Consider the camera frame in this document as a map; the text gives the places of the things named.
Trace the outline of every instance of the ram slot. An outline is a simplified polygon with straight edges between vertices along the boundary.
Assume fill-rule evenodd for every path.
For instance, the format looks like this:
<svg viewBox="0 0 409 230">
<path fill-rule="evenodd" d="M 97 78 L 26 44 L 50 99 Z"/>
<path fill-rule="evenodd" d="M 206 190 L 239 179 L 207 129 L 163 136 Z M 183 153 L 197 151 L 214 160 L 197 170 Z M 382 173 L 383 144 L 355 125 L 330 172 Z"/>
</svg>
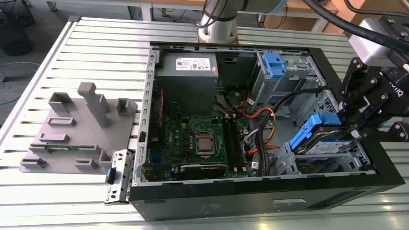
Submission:
<svg viewBox="0 0 409 230">
<path fill-rule="evenodd" d="M 222 132 L 229 170 L 234 172 L 245 171 L 239 150 L 238 131 L 234 119 L 225 118 L 222 120 Z"/>
</svg>

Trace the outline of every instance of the screw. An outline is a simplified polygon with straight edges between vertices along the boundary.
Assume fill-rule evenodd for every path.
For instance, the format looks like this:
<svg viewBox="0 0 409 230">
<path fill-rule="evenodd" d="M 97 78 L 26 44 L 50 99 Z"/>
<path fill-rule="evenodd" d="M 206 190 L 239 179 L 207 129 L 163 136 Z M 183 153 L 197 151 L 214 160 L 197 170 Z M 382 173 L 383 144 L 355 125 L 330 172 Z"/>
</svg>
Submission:
<svg viewBox="0 0 409 230">
<path fill-rule="evenodd" d="M 406 72 L 409 72 L 409 65 L 404 64 L 402 67 L 403 67 L 403 69 L 406 70 Z"/>
</svg>

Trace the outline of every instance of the aluminum slotted table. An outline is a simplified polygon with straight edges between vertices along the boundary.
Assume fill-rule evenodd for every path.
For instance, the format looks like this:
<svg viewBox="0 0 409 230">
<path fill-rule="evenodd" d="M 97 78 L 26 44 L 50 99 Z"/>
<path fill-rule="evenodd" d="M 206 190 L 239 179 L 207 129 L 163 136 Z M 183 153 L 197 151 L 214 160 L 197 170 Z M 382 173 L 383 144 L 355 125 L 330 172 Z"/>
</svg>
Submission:
<svg viewBox="0 0 409 230">
<path fill-rule="evenodd" d="M 342 78 L 354 51 L 339 34 L 238 28 L 238 43 L 321 48 Z M 78 229 L 407 229 L 409 185 L 321 211 L 145 222 L 131 205 L 103 206 L 103 175 L 21 173 L 18 163 L 49 111 L 53 92 L 78 98 L 82 81 L 106 98 L 141 107 L 150 41 L 195 42 L 190 24 L 81 18 L 65 25 L 42 65 L 0 130 L 0 227 Z M 138 115 L 129 147 L 137 142 Z M 409 144 L 383 143 L 409 183 Z"/>
</svg>

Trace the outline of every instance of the black trash bin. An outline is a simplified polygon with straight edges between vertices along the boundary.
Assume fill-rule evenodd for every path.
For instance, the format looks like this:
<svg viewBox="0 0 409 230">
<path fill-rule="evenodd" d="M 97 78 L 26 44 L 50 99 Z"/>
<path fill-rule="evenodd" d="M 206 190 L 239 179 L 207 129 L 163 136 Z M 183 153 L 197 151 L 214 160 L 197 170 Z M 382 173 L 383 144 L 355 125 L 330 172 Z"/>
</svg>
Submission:
<svg viewBox="0 0 409 230">
<path fill-rule="evenodd" d="M 0 49 L 9 56 L 19 56 L 31 50 L 31 43 L 17 16 L 0 12 Z"/>
<path fill-rule="evenodd" d="M 27 6 L 30 6 L 27 0 L 0 0 L 0 11 L 13 13 L 22 26 L 29 26 L 34 23 Z"/>
</svg>

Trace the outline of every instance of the green circuit board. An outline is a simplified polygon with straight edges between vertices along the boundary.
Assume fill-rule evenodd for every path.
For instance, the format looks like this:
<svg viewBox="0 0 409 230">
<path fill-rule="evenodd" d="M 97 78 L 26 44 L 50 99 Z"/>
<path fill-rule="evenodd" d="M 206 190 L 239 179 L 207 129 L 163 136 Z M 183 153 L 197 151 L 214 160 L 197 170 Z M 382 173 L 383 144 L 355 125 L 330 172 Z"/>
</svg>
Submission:
<svg viewBox="0 0 409 230">
<path fill-rule="evenodd" d="M 150 174 L 154 174 L 154 180 L 166 181 L 173 180 L 170 175 L 170 168 L 186 164 L 229 164 L 227 154 L 225 149 L 225 139 L 222 130 L 221 116 L 167 116 L 165 117 L 165 128 L 162 143 L 155 143 L 147 149 L 146 168 Z M 245 118 L 235 119 L 235 126 L 242 139 L 243 130 L 247 127 L 247 120 Z M 214 137 L 214 154 L 206 158 L 197 155 L 195 135 L 210 135 Z M 223 178 L 251 176 L 249 170 L 246 172 L 226 170 Z"/>
</svg>

